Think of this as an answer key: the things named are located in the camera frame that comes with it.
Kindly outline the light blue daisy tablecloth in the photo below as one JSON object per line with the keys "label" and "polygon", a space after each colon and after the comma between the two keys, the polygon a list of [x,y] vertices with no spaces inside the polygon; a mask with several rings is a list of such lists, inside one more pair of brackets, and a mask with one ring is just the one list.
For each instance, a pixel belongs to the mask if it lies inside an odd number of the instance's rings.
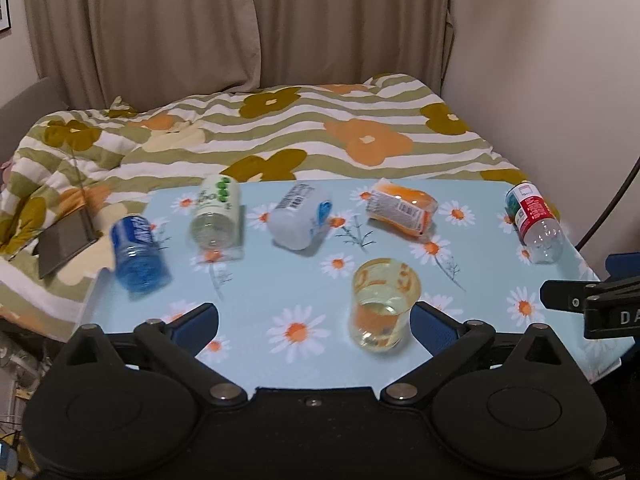
{"label": "light blue daisy tablecloth", "polygon": [[243,184],[243,253],[232,261],[201,255],[192,240],[196,188],[153,192],[143,214],[162,246],[169,283],[134,299],[104,273],[88,320],[107,333],[127,333],[149,318],[171,321],[211,302],[219,328],[200,358],[242,388],[379,389],[428,357],[411,336],[385,353],[360,349],[349,337],[352,274],[371,259],[390,257],[416,271],[423,300],[458,321],[479,318],[505,333],[549,324],[589,379],[615,368],[631,348],[629,338],[588,340],[578,315],[541,304],[543,282],[585,281],[592,271],[570,245],[553,266],[530,261],[506,221],[505,183],[416,181],[439,202],[433,238],[424,245],[369,221],[369,181],[329,180],[322,188],[333,200],[329,232],[317,247],[298,253],[274,244],[266,228],[290,185]]}

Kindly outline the framed wall picture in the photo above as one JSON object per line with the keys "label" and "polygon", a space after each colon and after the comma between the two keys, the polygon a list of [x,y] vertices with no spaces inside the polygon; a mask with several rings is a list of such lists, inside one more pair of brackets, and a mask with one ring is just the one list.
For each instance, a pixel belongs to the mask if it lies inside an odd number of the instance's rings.
{"label": "framed wall picture", "polygon": [[11,28],[9,0],[0,0],[0,32],[6,32]]}

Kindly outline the green dotted cut cup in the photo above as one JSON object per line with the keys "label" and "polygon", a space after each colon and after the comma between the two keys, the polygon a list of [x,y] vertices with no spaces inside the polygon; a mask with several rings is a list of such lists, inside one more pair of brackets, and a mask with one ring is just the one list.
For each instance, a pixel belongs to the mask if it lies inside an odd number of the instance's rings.
{"label": "green dotted cut cup", "polygon": [[202,249],[224,250],[239,237],[241,190],[237,180],[211,174],[198,190],[190,232]]}

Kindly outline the red label clear cup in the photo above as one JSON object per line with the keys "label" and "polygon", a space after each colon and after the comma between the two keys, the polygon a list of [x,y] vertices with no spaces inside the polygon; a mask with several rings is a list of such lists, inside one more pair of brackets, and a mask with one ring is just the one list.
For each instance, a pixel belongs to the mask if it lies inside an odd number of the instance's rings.
{"label": "red label clear cup", "polygon": [[536,185],[523,181],[506,193],[506,213],[533,263],[560,260],[564,233]]}

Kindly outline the grey headboard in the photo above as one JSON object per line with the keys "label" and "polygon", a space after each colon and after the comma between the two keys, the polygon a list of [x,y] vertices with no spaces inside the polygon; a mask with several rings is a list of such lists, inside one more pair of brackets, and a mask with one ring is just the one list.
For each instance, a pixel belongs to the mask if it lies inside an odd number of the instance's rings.
{"label": "grey headboard", "polygon": [[69,108],[51,78],[41,79],[4,104],[0,112],[1,161],[13,156],[20,141],[40,118]]}

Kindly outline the striped floral blanket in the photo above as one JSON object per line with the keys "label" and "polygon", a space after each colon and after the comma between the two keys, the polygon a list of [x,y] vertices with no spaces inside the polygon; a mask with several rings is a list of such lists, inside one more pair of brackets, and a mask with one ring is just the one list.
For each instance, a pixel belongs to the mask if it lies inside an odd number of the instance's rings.
{"label": "striped floral blanket", "polygon": [[57,110],[38,118],[8,158],[1,192],[1,316],[66,340],[98,273],[113,265],[100,240],[40,278],[38,234],[88,206],[105,234],[152,192],[222,172],[240,182],[445,178],[517,184],[524,174],[419,79],[282,86],[194,94],[140,112]]}

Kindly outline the orange label cut cup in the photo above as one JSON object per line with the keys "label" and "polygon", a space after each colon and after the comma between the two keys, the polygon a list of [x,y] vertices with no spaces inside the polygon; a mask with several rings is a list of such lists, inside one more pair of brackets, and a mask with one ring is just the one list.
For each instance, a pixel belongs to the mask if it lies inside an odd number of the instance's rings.
{"label": "orange label cut cup", "polygon": [[380,179],[371,188],[367,215],[413,238],[426,235],[439,203],[433,196],[415,188]]}

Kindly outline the blue cut bottle cup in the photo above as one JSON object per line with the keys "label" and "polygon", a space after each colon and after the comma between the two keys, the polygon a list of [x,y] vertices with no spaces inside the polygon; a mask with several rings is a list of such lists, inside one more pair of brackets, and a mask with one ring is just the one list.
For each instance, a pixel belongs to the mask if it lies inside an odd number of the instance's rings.
{"label": "blue cut bottle cup", "polygon": [[115,275],[130,296],[145,296],[167,285],[170,275],[148,220],[130,214],[117,220],[110,237]]}

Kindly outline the beige curtain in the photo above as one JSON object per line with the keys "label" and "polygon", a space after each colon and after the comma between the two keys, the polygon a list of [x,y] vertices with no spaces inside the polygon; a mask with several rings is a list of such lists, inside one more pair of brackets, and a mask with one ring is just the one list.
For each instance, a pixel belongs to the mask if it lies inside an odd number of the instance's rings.
{"label": "beige curtain", "polygon": [[195,93],[356,84],[439,90],[449,0],[25,0],[32,54],[70,106],[149,110]]}

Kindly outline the yellow orange cut cup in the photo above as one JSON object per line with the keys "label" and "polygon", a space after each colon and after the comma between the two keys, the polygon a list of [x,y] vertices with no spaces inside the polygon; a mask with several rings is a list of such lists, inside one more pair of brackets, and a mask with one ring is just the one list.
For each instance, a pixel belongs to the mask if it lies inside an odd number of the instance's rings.
{"label": "yellow orange cut cup", "polygon": [[408,333],[409,315],[422,294],[420,278],[407,263],[376,258],[352,277],[350,338],[370,352],[395,348]]}

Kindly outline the white blue label cup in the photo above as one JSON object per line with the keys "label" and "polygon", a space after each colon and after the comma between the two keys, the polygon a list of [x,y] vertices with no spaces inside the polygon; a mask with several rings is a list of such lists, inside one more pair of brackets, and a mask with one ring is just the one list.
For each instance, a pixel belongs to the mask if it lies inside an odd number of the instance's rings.
{"label": "white blue label cup", "polygon": [[314,242],[332,208],[327,190],[316,184],[296,183],[270,212],[267,229],[277,245],[299,252]]}

